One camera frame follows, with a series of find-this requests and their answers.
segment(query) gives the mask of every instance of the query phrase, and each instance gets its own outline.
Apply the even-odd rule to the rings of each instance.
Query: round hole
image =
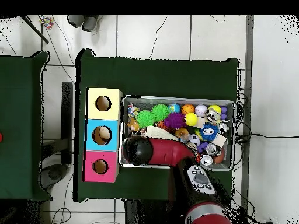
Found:
[[[92,132],[92,139],[98,145],[106,145],[112,139],[112,132],[107,126],[98,126]]]
[[[111,108],[111,101],[107,96],[100,96],[96,99],[96,108],[99,111],[108,111]]]
[[[108,163],[105,160],[96,160],[92,165],[93,171],[98,174],[104,174],[108,170]]]

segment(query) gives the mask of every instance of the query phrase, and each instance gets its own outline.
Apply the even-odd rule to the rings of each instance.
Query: green table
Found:
[[[0,198],[49,200],[40,187],[41,71],[47,52],[0,57]]]
[[[167,169],[120,167],[115,183],[82,182],[86,87],[118,88],[127,95],[236,101],[238,60],[173,61],[94,57],[82,50],[76,60],[74,200],[127,198],[168,200],[172,197]],[[214,172],[231,195],[232,171]]]

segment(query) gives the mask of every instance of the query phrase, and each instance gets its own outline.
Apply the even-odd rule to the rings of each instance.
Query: yellow ball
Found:
[[[197,124],[197,115],[195,113],[187,113],[185,116],[185,123],[188,126],[194,126]]]
[[[212,105],[209,106],[208,109],[213,109],[214,111],[216,111],[218,114],[221,114],[221,108],[218,105]]]

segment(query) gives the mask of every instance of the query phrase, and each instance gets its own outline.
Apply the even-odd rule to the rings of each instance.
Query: stacked cubes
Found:
[[[85,149],[82,180],[114,183],[119,172],[120,104],[118,89],[86,88]]]

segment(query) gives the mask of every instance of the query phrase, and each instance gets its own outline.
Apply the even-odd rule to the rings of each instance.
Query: metal tray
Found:
[[[128,105],[132,103],[134,106],[141,110],[149,110],[151,111],[152,108],[156,104],[165,104],[169,105],[171,103],[177,103],[181,107],[184,104],[192,104],[197,106],[199,104],[204,104],[206,106],[210,106],[212,104],[216,104],[219,106],[225,106],[227,108],[227,119],[229,122],[226,124],[228,125],[228,132],[225,133],[225,137],[227,141],[225,142],[223,148],[225,150],[225,158],[220,164],[212,164],[210,167],[214,171],[224,171],[227,172],[232,169],[234,164],[234,150],[235,150],[235,119],[237,115],[237,108],[236,104],[233,101],[229,100],[200,100],[200,99],[185,99],[185,98],[168,98],[168,97],[154,97],[154,96],[131,96],[127,95],[124,96],[122,99],[122,107],[123,107],[123,119],[120,123],[120,142],[119,142],[119,163],[123,167],[133,167],[131,164],[126,164],[126,160],[122,156],[122,144],[123,141],[128,138],[129,129],[127,126],[128,123]],[[151,168],[156,167],[160,169],[168,169],[169,166],[161,166],[161,165],[140,165],[134,167],[144,167],[144,168]]]

